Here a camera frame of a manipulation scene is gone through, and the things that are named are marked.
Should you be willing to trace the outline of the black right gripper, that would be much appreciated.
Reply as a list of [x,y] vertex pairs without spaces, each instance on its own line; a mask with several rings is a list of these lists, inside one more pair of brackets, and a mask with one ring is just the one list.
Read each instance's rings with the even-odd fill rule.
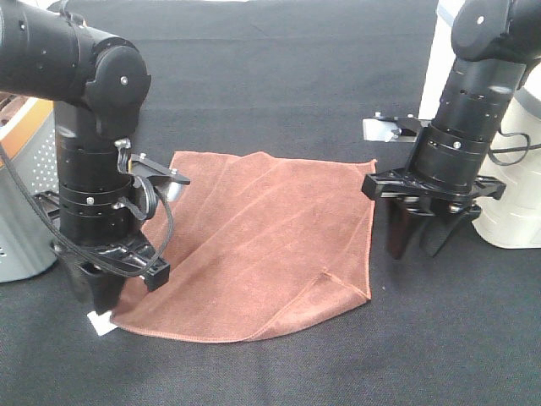
[[435,257],[459,227],[479,218],[481,207],[476,199],[499,200],[505,184],[494,177],[477,176],[469,191],[453,191],[398,168],[366,175],[361,190],[371,200],[389,199],[386,248],[399,260],[423,216],[436,216],[427,221],[420,235],[420,249]]

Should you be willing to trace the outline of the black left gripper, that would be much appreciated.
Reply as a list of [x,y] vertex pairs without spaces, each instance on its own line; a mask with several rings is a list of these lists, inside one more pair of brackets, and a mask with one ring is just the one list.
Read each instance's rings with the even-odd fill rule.
[[[109,266],[127,272],[129,277],[137,277],[145,266],[151,264],[151,269],[141,274],[149,291],[169,281],[170,265],[162,258],[152,259],[156,250],[141,232],[113,244],[86,247],[85,250]],[[57,240],[52,242],[52,252],[67,272],[75,297],[80,302],[91,302],[98,315],[117,305],[126,281],[124,277],[83,259]]]

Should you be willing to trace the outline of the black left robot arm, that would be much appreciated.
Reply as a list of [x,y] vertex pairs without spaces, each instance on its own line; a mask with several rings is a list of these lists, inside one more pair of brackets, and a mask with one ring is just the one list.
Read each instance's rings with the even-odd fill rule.
[[51,208],[20,193],[52,234],[51,249],[79,299],[98,314],[118,303],[125,282],[163,286],[163,248],[142,233],[165,190],[183,178],[143,163],[131,136],[151,77],[136,46],[91,28],[77,14],[20,1],[1,4],[1,88],[51,101],[58,191]]

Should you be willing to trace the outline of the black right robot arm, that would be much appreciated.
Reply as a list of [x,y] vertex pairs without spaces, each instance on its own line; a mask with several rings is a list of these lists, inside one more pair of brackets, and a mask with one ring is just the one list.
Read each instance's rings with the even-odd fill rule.
[[416,232],[435,256],[476,200],[501,198],[505,184],[479,170],[515,93],[540,63],[538,1],[466,1],[454,19],[455,61],[430,121],[391,118],[415,138],[404,167],[364,178],[362,191],[388,207],[387,250],[400,259]]

